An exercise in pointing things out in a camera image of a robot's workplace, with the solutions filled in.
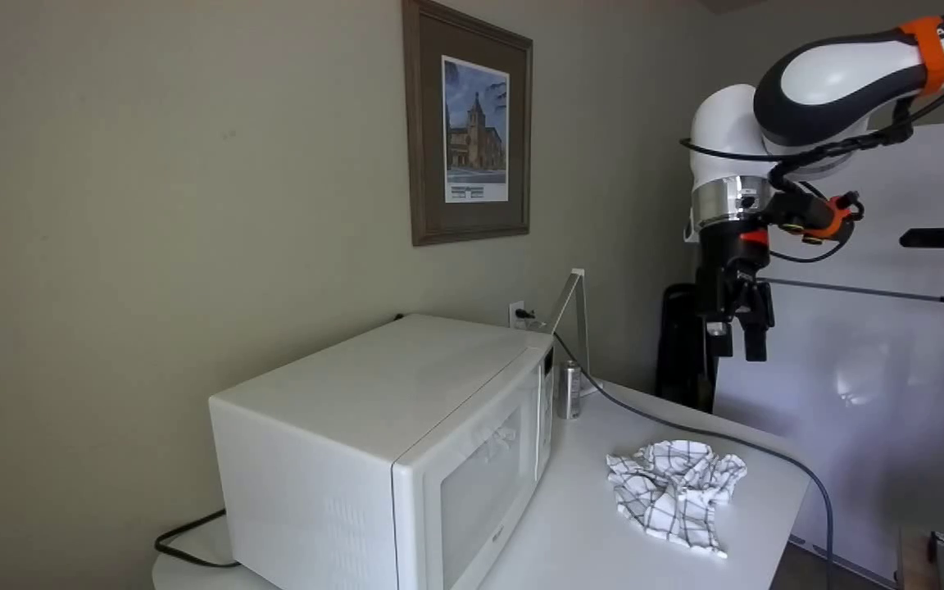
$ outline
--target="picture frame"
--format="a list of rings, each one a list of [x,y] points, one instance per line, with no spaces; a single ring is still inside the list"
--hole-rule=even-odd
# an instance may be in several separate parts
[[[412,247],[532,232],[534,42],[403,0]]]

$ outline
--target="microwave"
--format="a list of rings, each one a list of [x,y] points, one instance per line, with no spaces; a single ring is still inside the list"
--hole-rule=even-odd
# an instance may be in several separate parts
[[[477,586],[552,458],[552,336],[410,313],[208,395],[208,421],[270,583]]]

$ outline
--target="painting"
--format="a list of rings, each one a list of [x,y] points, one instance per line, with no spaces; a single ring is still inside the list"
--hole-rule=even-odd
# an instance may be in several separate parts
[[[532,229],[532,42],[403,0],[412,247]]]

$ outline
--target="white countertop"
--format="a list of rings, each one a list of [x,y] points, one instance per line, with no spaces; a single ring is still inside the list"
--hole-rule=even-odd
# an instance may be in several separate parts
[[[709,414],[694,414],[616,384],[605,390],[631,407],[675,421],[738,432],[767,450],[779,438]],[[694,553],[673,541],[650,536],[616,513],[605,480],[605,451],[630,451],[660,438],[705,438],[715,451],[733,451],[747,461],[731,503],[718,508],[718,536],[729,556]],[[709,437],[650,421],[612,407],[599,393],[583,401],[573,421],[556,421],[552,468],[484,590],[621,590],[621,586],[677,586],[677,590],[767,590],[800,511],[806,479],[762,451]],[[224,520],[191,531],[178,548],[230,559]],[[157,590],[271,590],[249,569],[204,569],[172,556],[157,556],[149,579]]]

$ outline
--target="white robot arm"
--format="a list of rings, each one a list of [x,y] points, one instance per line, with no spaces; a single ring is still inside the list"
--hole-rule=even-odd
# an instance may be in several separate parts
[[[868,116],[896,105],[890,123]],[[861,202],[808,188],[855,152],[899,145],[944,105],[944,16],[911,20],[872,36],[843,36],[783,55],[757,88],[729,85],[694,116],[693,237],[699,238],[699,313],[718,354],[731,354],[731,317],[747,359],[767,357],[771,261],[767,227],[808,241],[850,238]]]

